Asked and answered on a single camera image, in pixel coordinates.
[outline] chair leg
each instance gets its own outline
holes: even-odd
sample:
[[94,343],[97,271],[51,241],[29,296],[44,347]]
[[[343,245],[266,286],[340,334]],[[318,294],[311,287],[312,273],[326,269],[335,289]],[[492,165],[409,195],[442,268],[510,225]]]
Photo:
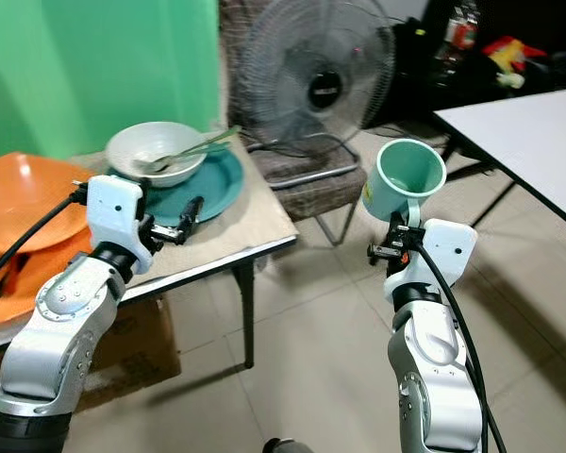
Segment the chair leg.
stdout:
[[320,215],[314,216],[317,223],[319,224],[319,226],[323,230],[323,233],[325,234],[327,239],[331,242],[331,245],[333,245],[334,247],[337,247],[338,245],[343,243],[343,240],[346,238],[346,233],[348,232],[348,228],[350,227],[350,222],[352,222],[352,216],[355,213],[355,209],[357,208],[357,204],[358,204],[358,200],[355,201],[350,206],[350,210],[348,211],[348,215],[346,216],[346,220],[343,223],[343,228],[341,229],[341,235],[337,239],[333,235],[333,233],[331,232],[331,229],[329,229],[329,226],[327,226],[327,223],[325,222],[325,220]]

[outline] spoon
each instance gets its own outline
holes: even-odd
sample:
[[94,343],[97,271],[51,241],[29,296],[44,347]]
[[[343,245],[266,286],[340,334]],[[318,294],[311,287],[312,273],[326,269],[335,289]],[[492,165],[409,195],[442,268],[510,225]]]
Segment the spoon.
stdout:
[[214,146],[211,149],[209,147],[208,149],[202,149],[202,148],[214,142],[218,142],[219,140],[225,139],[226,137],[230,137],[231,135],[236,134],[240,130],[241,130],[240,126],[232,126],[230,129],[226,130],[222,134],[219,134],[216,137],[212,137],[211,139],[207,139],[199,144],[196,144],[190,148],[185,149],[184,151],[180,151],[177,154],[164,156],[162,158],[155,160],[134,159],[132,160],[132,163],[136,165],[140,170],[142,170],[143,173],[146,174],[161,173],[180,158],[187,158],[189,156],[196,156],[198,154],[208,154],[211,152],[223,151],[223,148],[221,146]]

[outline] white table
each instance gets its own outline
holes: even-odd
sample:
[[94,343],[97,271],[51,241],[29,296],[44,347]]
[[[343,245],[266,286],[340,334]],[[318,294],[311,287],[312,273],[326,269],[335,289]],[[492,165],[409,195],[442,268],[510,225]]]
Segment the white table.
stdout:
[[[298,234],[275,195],[237,137],[231,150],[241,162],[241,195],[220,216],[201,224],[182,246],[165,244],[147,274],[134,276],[122,304],[140,301],[225,269],[231,269],[241,290],[245,367],[254,364],[254,260],[293,245]],[[81,166],[104,173],[104,153],[73,158]],[[29,313],[0,326],[0,346],[23,328]]]
[[486,153],[514,183],[566,221],[566,90],[435,113],[461,143]]

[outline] green backdrop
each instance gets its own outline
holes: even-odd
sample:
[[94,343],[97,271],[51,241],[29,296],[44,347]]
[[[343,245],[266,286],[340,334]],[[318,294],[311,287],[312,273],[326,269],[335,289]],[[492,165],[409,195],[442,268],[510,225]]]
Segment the green backdrop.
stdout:
[[145,121],[218,119],[216,0],[0,0],[0,155],[104,149]]

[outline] orange plate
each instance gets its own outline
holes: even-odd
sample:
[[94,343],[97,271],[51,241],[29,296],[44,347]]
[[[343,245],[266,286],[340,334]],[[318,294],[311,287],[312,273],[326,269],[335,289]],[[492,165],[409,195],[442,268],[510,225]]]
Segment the orange plate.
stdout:
[[6,293],[0,297],[0,324],[31,312],[42,285],[63,272],[77,252],[90,253],[91,250],[91,233],[84,228],[67,241],[31,254],[23,269],[13,277],[12,284],[7,285]]
[[[10,153],[0,158],[0,254],[71,193],[72,180],[92,173],[60,160]],[[19,250],[33,252],[74,236],[86,226],[86,208],[67,207]]]

